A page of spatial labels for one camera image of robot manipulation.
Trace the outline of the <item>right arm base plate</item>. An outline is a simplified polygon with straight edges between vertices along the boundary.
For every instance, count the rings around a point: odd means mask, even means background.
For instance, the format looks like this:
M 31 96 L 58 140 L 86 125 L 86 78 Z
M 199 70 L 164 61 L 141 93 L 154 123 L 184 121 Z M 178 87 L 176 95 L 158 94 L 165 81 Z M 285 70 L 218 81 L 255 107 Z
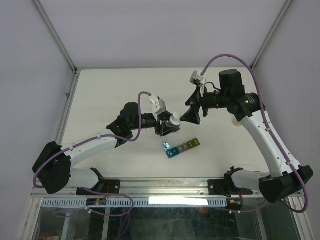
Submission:
M 230 198 L 232 195 L 240 195 L 241 191 L 243 195 L 253 195 L 253 191 L 247 188 L 238 188 L 234 185 L 231 180 L 220 178 L 220 179 L 209 179 L 207 181 L 208 194 L 222 195 Z

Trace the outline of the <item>white pill bottle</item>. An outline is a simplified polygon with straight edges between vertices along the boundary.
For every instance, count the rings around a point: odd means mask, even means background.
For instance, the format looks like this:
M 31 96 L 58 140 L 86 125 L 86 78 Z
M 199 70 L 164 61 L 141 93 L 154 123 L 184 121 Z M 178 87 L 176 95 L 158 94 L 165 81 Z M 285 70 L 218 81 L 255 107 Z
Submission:
M 171 116 L 169 123 L 173 126 L 179 127 L 182 122 L 181 120 L 176 120 Z

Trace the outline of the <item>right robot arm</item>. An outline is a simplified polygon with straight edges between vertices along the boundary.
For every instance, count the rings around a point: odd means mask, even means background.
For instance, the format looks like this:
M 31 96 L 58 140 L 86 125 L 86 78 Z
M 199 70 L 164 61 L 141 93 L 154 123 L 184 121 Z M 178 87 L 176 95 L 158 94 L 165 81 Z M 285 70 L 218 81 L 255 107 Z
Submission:
M 229 197 L 244 188 L 260 192 L 269 203 L 300 191 L 314 175 L 311 167 L 301 165 L 284 146 L 258 94 L 246 92 L 238 70 L 221 71 L 218 77 L 220 88 L 209 92 L 206 77 L 198 71 L 192 73 L 190 82 L 196 89 L 185 102 L 189 110 L 180 118 L 181 121 L 199 125 L 199 111 L 206 117 L 210 109 L 227 109 L 251 135 L 266 161 L 268 172 L 231 167 L 224 174 L 223 185 L 217 191 Z

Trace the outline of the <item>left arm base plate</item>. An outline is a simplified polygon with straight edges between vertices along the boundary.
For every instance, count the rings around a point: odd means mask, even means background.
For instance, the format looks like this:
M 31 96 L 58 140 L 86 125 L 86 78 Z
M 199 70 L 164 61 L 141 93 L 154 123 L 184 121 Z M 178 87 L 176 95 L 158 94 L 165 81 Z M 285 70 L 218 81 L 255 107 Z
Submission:
M 119 194 L 121 181 L 119 179 L 101 179 L 93 188 L 86 190 L 78 187 L 76 190 L 77 196 L 92 196 L 93 192 L 106 194 Z

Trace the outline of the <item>weekly pill organizer strip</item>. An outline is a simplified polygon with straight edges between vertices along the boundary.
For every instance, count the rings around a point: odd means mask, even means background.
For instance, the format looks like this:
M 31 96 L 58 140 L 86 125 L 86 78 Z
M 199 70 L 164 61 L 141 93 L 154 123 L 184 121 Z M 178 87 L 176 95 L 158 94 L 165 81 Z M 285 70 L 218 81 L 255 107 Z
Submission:
M 185 143 L 182 143 L 178 146 L 171 147 L 168 142 L 163 142 L 162 147 L 165 150 L 165 153 L 169 159 L 172 159 L 178 155 L 181 155 L 189 150 L 197 148 L 201 145 L 197 138 L 189 140 Z

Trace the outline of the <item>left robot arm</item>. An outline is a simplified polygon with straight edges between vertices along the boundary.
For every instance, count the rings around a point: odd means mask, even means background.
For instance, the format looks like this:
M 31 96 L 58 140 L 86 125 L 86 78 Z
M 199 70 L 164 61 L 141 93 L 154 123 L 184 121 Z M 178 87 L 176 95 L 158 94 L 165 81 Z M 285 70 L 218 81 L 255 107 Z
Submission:
M 40 187 L 52 195 L 64 188 L 85 188 L 100 194 L 105 188 L 105 179 L 94 168 L 79 169 L 80 162 L 107 150 L 119 148 L 135 139 L 133 131 L 153 128 L 156 135 L 166 136 L 180 130 L 180 115 L 161 109 L 156 113 L 141 113 L 136 102 L 127 103 L 117 119 L 88 139 L 59 145 L 49 142 L 32 167 Z

